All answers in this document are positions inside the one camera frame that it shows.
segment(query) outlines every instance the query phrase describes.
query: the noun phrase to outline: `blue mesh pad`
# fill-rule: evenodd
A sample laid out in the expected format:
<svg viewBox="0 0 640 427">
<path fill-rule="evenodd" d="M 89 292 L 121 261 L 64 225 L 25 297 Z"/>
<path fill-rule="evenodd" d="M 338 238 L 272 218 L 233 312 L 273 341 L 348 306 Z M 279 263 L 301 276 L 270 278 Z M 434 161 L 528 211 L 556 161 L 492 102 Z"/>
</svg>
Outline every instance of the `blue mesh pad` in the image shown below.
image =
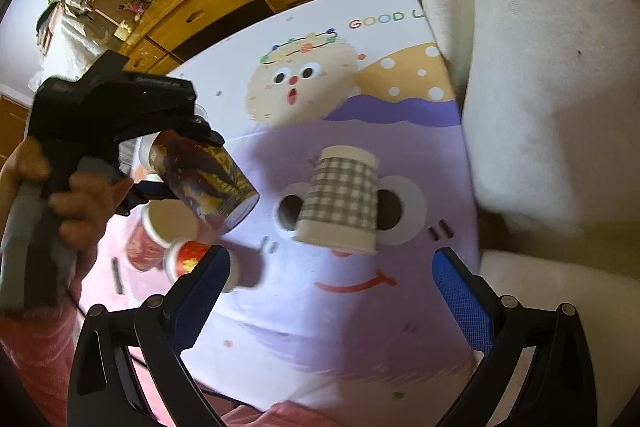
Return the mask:
<svg viewBox="0 0 640 427">
<path fill-rule="evenodd" d="M 444 297 L 449 310 L 466 337 L 466 341 L 476 351 L 487 355 L 494 347 L 494 327 L 491 316 L 482 308 L 465 281 L 447 259 L 437 251 L 431 261 L 433 281 Z"/>
</svg>

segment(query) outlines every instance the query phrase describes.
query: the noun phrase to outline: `cartoon mouth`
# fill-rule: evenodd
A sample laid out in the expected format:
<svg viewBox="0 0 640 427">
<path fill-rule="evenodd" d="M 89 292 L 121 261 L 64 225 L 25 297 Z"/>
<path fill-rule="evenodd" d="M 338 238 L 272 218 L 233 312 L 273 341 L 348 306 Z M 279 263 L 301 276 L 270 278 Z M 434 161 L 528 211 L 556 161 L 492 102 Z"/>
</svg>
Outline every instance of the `cartoon mouth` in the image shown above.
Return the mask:
<svg viewBox="0 0 640 427">
<path fill-rule="evenodd" d="M 314 286 L 320 288 L 322 291 L 330 293 L 356 293 L 368 290 L 369 288 L 373 288 L 373 286 L 377 286 L 382 283 L 386 283 L 389 286 L 395 286 L 398 284 L 398 281 L 391 279 L 391 277 L 387 277 L 382 273 L 382 270 L 376 270 L 376 276 L 373 277 L 373 279 L 360 284 L 354 284 L 353 286 L 331 286 L 321 282 L 314 282 Z"/>
</svg>

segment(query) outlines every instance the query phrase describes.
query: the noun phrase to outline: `gray checkered cup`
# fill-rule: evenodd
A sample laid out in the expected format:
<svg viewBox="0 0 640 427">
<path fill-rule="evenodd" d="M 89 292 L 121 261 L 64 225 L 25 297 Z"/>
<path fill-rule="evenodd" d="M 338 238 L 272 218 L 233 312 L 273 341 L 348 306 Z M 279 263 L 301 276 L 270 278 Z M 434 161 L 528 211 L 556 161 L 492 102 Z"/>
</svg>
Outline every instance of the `gray checkered cup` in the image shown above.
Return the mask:
<svg viewBox="0 0 640 427">
<path fill-rule="evenodd" d="M 376 253 L 378 159 L 334 145 L 320 153 L 294 239 L 348 253 Z"/>
</svg>

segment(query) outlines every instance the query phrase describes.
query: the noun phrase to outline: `human hand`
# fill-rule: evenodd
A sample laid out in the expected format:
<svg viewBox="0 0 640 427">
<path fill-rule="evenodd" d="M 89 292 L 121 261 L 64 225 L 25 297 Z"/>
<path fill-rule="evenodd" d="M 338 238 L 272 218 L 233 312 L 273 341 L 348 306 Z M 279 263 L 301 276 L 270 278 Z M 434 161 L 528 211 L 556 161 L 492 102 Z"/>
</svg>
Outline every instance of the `human hand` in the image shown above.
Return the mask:
<svg viewBox="0 0 640 427">
<path fill-rule="evenodd" d="M 0 171 L 0 238 L 20 182 L 43 182 L 49 174 L 49 161 L 40 144 L 33 137 L 26 138 Z M 94 266 L 98 241 L 104 235 L 107 221 L 132 184 L 129 178 L 111 183 L 101 174 L 75 172 L 69 178 L 69 192 L 50 196 L 49 206 L 65 219 L 60 225 L 60 237 L 79 252 L 75 281 L 84 279 Z"/>
</svg>

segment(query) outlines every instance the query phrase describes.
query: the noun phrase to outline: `white sofa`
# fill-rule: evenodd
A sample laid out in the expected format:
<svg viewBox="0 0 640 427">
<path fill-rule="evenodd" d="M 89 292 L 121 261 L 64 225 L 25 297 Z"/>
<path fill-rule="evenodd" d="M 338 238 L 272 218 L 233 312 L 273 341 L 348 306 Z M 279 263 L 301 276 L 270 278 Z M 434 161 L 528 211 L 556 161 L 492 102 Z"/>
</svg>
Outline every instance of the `white sofa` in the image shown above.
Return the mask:
<svg viewBox="0 0 640 427">
<path fill-rule="evenodd" d="M 481 273 L 531 307 L 575 304 L 608 426 L 640 385 L 640 0 L 422 3 L 478 205 L 519 253 Z"/>
</svg>

